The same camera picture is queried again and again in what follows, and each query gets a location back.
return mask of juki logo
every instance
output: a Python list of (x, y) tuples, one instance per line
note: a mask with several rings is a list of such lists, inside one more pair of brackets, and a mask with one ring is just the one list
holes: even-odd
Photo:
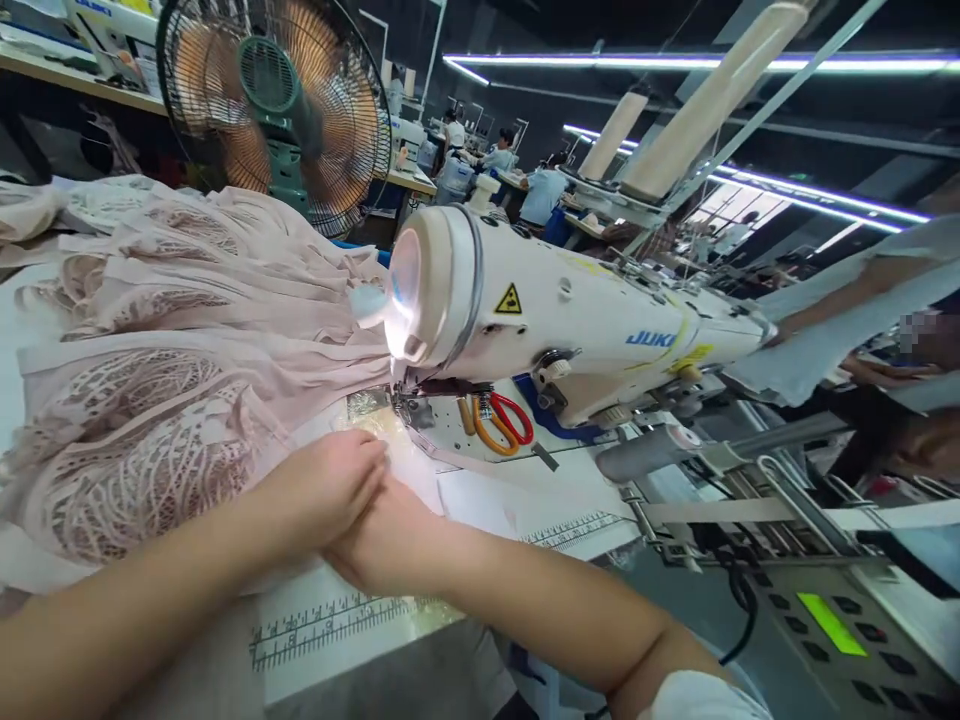
[(649, 345), (651, 347), (670, 347), (677, 336), (673, 333), (652, 333), (641, 330), (636, 335), (627, 338), (627, 345)]

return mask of ruler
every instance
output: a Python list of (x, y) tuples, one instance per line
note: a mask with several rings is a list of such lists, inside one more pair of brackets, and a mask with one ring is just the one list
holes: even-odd
[[(566, 552), (621, 524), (631, 523), (616, 515), (593, 512), (542, 528), (520, 539)], [(254, 627), (250, 640), (250, 661), (255, 672), (273, 670), (370, 633), (400, 618), (413, 619), (425, 613), (439, 615), (442, 624), (462, 617), (442, 601), (433, 598), (369, 597), (360, 592), (341, 595)]]

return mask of fan guard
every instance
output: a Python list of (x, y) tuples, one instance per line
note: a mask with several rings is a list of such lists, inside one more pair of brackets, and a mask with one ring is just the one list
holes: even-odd
[(328, 237), (361, 219), (370, 183), (387, 176), (390, 120), (379, 68), (339, 3), (168, 0), (157, 55), (167, 114), (207, 185), (268, 192), (266, 142), (247, 91), (274, 112), (299, 83), (318, 126), (298, 138), (308, 217)]

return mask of yellow warning triangle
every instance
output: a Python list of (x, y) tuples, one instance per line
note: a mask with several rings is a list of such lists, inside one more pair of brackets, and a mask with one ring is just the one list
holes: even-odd
[(517, 294), (517, 286), (510, 283), (507, 292), (503, 294), (503, 299), (497, 305), (495, 313), (501, 315), (520, 315), (523, 310), (520, 309), (520, 296)]

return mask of scissors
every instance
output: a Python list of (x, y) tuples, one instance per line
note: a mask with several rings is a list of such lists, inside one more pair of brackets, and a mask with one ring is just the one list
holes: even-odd
[[(473, 425), (476, 428), (477, 436), (483, 441), (484, 445), (498, 455), (510, 457), (511, 455), (517, 454), (521, 445), (529, 445), (533, 442), (533, 423), (530, 422), (530, 418), (527, 417), (527, 414), (523, 411), (523, 408), (517, 405), (510, 398), (504, 397), (500, 393), (496, 392), (490, 393), (490, 405), (493, 407), (493, 417), (491, 418), (493, 425), (497, 428), (497, 430), (503, 433), (503, 436), (507, 439), (508, 444), (501, 445), (492, 437), (490, 437), (490, 434), (483, 426), (483, 421), (480, 418), (480, 401), (477, 400), (476, 396), (474, 396), (472, 418)], [(510, 417), (507, 415), (506, 408), (512, 410), (514, 415), (520, 419), (520, 423), (523, 425), (522, 435), (517, 432), (517, 429), (510, 421)]]

